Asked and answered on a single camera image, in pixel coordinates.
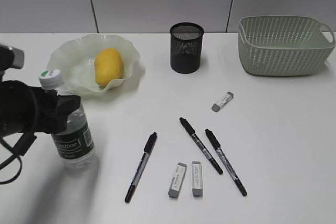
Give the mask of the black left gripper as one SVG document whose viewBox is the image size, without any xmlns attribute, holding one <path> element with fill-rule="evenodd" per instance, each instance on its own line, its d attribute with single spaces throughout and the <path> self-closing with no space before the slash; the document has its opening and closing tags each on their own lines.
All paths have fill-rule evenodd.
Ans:
<svg viewBox="0 0 336 224">
<path fill-rule="evenodd" d="M 78 95 L 57 95 L 20 81 L 1 83 L 1 137 L 25 132 L 58 134 L 80 107 Z"/>
</svg>

